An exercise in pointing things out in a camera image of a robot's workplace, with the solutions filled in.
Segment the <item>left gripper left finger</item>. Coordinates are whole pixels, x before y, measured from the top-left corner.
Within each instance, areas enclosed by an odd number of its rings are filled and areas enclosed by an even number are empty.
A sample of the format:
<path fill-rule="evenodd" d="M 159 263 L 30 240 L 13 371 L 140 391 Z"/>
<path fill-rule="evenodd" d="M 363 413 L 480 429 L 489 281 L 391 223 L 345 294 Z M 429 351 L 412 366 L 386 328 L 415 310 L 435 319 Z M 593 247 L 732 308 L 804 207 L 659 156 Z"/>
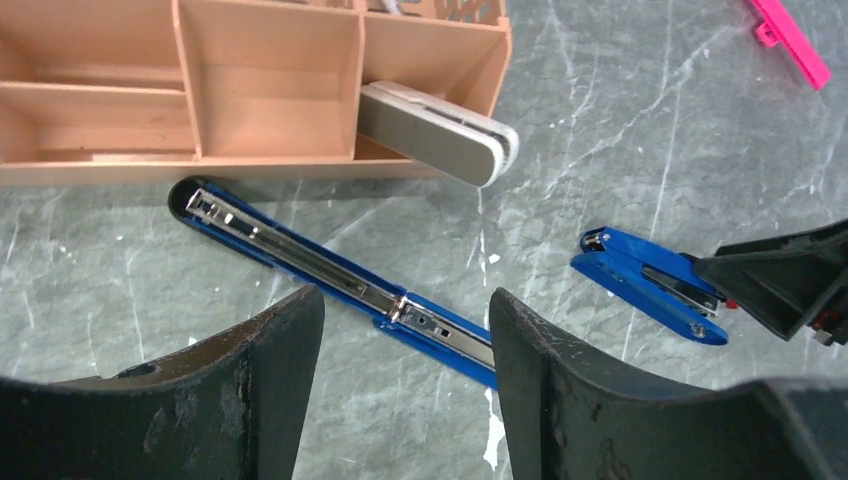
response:
<path fill-rule="evenodd" d="M 119 374 L 1 381 L 5 479 L 289 479 L 325 318 L 315 286 Z"/>

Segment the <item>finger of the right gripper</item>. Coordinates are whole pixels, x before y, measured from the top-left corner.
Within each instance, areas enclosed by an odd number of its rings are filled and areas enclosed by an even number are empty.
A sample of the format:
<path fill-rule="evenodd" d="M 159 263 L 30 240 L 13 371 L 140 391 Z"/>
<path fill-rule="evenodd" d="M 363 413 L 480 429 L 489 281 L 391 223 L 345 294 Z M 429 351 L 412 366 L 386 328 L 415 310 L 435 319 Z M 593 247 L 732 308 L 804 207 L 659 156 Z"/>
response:
<path fill-rule="evenodd" d="M 847 340 L 847 221 L 725 245 L 694 261 L 697 276 L 788 341 L 805 327 Z"/>

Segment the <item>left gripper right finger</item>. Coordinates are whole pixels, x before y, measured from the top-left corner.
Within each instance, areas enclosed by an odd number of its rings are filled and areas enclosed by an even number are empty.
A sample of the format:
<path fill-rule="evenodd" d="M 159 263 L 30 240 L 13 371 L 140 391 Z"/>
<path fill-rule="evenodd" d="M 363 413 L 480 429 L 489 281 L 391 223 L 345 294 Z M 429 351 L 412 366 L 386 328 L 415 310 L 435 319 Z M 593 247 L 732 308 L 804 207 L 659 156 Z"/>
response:
<path fill-rule="evenodd" d="M 542 318 L 489 303 L 517 479 L 843 479 L 847 383 L 766 378 L 710 390 L 652 374 Z"/>

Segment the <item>blue stapler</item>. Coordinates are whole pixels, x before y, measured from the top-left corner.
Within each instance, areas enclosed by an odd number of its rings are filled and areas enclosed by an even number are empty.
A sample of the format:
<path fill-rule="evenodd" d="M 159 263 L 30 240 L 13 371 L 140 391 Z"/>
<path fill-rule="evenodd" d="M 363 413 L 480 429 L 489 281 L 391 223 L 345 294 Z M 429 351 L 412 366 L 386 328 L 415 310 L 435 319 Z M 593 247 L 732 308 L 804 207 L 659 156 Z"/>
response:
<path fill-rule="evenodd" d="M 579 246 L 570 265 L 615 296 L 690 341 L 728 343 L 713 322 L 726 297 L 695 274 L 694 256 L 612 227 L 584 232 Z"/>
<path fill-rule="evenodd" d="M 190 176 L 167 205 L 183 224 L 227 248 L 317 285 L 366 314 L 386 335 L 495 389 L 490 333 L 453 311 L 315 243 L 221 185 Z"/>

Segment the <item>white grey stapler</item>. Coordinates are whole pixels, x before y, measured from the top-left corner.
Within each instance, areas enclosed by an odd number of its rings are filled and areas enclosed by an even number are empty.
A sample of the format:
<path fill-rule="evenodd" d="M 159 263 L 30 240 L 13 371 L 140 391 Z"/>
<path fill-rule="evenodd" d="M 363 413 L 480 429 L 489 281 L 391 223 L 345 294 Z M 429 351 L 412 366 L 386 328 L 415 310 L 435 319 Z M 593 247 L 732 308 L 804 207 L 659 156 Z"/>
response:
<path fill-rule="evenodd" d="M 500 121 L 388 80 L 361 88 L 357 130 L 469 185 L 490 186 L 514 164 L 520 138 Z"/>

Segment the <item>pink plastic clip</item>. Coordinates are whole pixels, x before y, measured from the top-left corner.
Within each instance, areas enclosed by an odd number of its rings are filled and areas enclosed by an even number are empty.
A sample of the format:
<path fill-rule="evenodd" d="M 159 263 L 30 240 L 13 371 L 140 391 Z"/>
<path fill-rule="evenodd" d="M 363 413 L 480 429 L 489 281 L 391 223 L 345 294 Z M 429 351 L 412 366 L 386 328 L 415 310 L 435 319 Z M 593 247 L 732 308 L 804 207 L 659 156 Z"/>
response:
<path fill-rule="evenodd" d="M 750 0 L 759 15 L 752 33 L 761 46 L 782 45 L 813 90 L 822 90 L 831 80 L 829 67 L 809 42 L 797 22 L 779 0 Z"/>

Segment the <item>orange plastic desk organizer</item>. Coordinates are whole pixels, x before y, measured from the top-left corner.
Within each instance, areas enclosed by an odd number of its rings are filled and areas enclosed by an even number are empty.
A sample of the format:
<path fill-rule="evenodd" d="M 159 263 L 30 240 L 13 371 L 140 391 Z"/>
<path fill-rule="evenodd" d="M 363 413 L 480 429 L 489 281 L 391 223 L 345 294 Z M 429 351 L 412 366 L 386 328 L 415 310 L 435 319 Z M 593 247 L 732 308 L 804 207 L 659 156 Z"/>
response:
<path fill-rule="evenodd" d="M 501 1 L 5 1 L 5 185 L 444 174 L 357 130 L 388 80 L 491 118 Z"/>

